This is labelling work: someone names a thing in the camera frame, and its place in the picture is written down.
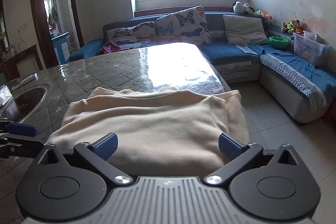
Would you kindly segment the black round induction cooktop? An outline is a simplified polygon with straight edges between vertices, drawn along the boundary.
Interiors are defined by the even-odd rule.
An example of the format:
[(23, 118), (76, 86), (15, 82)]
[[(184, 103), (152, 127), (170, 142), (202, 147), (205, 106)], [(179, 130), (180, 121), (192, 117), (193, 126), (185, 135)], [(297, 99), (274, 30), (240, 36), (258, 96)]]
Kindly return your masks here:
[(1, 119), (15, 123), (24, 121), (45, 100), (49, 93), (46, 86), (29, 88), (10, 99), (1, 110)]

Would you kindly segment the grey plain cushion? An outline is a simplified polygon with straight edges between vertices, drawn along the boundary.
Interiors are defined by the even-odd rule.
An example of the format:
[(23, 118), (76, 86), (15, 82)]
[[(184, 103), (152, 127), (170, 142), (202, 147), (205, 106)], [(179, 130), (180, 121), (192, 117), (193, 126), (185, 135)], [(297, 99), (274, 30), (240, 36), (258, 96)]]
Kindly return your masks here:
[(268, 38), (260, 18), (223, 15), (225, 36), (229, 44), (265, 44)]

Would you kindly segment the grey remote control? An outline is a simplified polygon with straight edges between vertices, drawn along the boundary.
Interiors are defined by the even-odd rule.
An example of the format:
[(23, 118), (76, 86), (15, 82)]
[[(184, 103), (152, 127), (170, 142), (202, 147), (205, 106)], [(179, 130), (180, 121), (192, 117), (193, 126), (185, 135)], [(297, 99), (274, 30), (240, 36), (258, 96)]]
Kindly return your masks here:
[(22, 86), (30, 83), (31, 81), (37, 80), (37, 79), (38, 79), (38, 74), (37, 73), (31, 74), (31, 75), (27, 76), (26, 78), (24, 78), (23, 80), (21, 80), (17, 85), (13, 86), (11, 88), (11, 90), (15, 91), (15, 90), (21, 88)]

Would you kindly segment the colourful plush toys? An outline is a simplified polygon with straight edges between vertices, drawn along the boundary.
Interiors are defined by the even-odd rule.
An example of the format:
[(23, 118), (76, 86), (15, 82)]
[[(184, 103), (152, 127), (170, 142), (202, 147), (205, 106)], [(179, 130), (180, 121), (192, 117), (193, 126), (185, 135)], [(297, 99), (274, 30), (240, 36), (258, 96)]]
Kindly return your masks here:
[(298, 19), (292, 19), (288, 23), (282, 22), (281, 32), (290, 35), (303, 35), (303, 21)]

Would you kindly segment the butterfly cushion left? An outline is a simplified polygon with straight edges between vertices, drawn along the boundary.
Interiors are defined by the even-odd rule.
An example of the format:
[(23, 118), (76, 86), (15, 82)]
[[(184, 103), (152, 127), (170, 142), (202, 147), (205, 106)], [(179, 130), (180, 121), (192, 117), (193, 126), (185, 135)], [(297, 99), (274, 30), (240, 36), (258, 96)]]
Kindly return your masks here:
[(121, 49), (155, 46), (155, 23), (143, 22), (131, 27), (120, 27), (106, 32), (106, 42), (113, 42)]

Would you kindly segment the green bowl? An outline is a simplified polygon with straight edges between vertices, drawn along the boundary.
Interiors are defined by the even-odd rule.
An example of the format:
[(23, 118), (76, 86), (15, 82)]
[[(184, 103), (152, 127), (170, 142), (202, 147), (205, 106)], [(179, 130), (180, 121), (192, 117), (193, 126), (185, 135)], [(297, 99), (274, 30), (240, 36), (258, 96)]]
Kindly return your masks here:
[(289, 46), (289, 41), (287, 39), (278, 36), (270, 36), (268, 41), (272, 47), (277, 49), (285, 49)]

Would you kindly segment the pink tissue pack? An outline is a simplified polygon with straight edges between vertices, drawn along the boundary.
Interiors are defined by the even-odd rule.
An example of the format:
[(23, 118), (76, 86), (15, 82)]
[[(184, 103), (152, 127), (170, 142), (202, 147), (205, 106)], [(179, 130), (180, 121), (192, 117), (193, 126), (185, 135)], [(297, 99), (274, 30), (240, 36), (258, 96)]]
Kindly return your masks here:
[(0, 86), (0, 107), (4, 106), (10, 99), (12, 94), (7, 85)]

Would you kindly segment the dark wood door frame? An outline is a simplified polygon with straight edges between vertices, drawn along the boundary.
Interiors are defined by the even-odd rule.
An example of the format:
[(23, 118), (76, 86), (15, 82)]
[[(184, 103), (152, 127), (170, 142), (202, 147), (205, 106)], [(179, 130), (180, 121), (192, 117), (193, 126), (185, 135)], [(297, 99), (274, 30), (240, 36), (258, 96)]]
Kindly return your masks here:
[(59, 65), (51, 39), (70, 31), (76, 48), (84, 46), (76, 0), (30, 0), (38, 46), (47, 68)]

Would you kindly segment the dark wood sideboard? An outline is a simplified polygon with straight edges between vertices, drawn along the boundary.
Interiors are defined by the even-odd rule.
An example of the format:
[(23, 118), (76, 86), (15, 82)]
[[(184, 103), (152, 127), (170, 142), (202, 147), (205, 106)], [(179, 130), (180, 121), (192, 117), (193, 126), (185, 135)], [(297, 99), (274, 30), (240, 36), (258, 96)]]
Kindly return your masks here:
[(38, 70), (43, 70), (36, 45), (29, 48), (25, 47), (23, 51), (14, 53), (13, 47), (8, 42), (3, 0), (1, 0), (1, 80), (4, 79), (9, 82), (20, 77), (17, 63), (20, 63), (29, 56), (34, 57)]

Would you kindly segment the magenta cloth on sofa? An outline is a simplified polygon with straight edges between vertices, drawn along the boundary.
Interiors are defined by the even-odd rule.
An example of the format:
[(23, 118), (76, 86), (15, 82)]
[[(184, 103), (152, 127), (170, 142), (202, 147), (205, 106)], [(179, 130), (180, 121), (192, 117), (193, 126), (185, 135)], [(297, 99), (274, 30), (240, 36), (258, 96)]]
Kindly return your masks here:
[(105, 43), (102, 48), (98, 51), (98, 55), (104, 55), (109, 53), (127, 51), (129, 48), (122, 49), (120, 46), (116, 45), (114, 42), (109, 41)]

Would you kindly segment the panda plush toy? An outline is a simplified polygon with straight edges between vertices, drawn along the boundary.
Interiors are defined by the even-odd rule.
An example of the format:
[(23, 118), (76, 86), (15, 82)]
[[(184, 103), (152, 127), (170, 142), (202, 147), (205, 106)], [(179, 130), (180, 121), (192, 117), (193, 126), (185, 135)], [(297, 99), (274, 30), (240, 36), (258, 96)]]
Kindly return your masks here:
[(248, 14), (248, 15), (254, 15), (255, 14), (255, 9), (252, 8), (248, 3), (242, 4), (239, 1), (236, 1), (232, 5), (233, 11), (236, 14)]

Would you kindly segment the cream knit sweater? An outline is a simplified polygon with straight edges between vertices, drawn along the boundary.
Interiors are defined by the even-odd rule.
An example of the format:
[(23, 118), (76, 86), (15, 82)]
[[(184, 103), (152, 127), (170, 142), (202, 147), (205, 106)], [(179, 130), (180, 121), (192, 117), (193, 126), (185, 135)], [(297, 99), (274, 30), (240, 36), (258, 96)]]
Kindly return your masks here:
[(59, 149), (118, 137), (109, 163), (129, 175), (205, 177), (229, 162), (219, 136), (249, 142), (236, 90), (203, 95), (165, 87), (154, 93), (96, 88), (72, 102), (60, 129), (48, 139)]

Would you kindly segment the blue white small cabinet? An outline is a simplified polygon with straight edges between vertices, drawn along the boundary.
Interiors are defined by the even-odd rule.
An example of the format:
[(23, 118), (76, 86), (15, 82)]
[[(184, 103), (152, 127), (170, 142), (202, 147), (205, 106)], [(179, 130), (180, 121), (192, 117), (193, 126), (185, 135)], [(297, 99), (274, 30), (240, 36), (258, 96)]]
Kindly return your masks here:
[(59, 65), (66, 64), (70, 55), (70, 33), (65, 32), (51, 39)]

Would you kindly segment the butterfly cushion right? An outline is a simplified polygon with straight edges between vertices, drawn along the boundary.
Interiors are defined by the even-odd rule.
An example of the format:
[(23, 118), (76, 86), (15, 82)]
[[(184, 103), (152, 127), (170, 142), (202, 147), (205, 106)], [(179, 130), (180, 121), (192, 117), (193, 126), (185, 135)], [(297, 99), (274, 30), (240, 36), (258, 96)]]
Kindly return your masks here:
[(162, 16), (155, 25), (165, 44), (184, 42), (199, 46), (212, 42), (203, 6)]

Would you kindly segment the blue corner sofa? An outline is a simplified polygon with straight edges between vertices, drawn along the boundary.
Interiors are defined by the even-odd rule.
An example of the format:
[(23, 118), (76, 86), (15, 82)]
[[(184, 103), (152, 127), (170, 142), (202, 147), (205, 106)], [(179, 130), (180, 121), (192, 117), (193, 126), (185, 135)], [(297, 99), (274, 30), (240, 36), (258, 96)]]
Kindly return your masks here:
[[(259, 80), (264, 88), (299, 123), (311, 122), (327, 112), (327, 109), (335, 101), (335, 74), (332, 71), (312, 65), (296, 55), (294, 50), (274, 48), (269, 41), (265, 44), (229, 44), (225, 36), (223, 15), (238, 14), (205, 12), (212, 42), (195, 46), (226, 82)], [(108, 30), (131, 27), (143, 22), (155, 23), (160, 17), (162, 16), (146, 16), (107, 24), (102, 29), (103, 37), (101, 39), (87, 43), (70, 55), (69, 61), (97, 56), (98, 51), (107, 43), (106, 32)], [(267, 33), (265, 19), (253, 15), (247, 15), (247, 17), (260, 18), (265, 34)], [(156, 45), (150, 47), (165, 44), (159, 38), (156, 25), (155, 34)]]

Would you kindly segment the butterfly cushion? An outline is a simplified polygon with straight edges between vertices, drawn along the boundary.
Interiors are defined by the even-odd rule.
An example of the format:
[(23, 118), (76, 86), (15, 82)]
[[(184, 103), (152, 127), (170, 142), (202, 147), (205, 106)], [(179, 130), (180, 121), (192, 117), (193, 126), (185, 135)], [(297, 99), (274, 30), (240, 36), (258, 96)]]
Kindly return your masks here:
[(106, 42), (113, 42), (121, 49), (155, 46), (155, 23), (143, 22), (131, 27), (120, 27), (106, 32)]
[(155, 25), (165, 44), (184, 42), (199, 46), (212, 42), (203, 6), (162, 16)]

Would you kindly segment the clear plastic storage box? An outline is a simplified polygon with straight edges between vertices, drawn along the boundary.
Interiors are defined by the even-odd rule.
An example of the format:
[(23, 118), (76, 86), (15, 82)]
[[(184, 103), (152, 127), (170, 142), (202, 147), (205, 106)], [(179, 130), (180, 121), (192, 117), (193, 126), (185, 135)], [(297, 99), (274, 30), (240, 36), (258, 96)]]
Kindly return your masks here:
[(308, 31), (303, 35), (294, 34), (294, 53), (314, 66), (326, 65), (330, 49), (318, 34)]

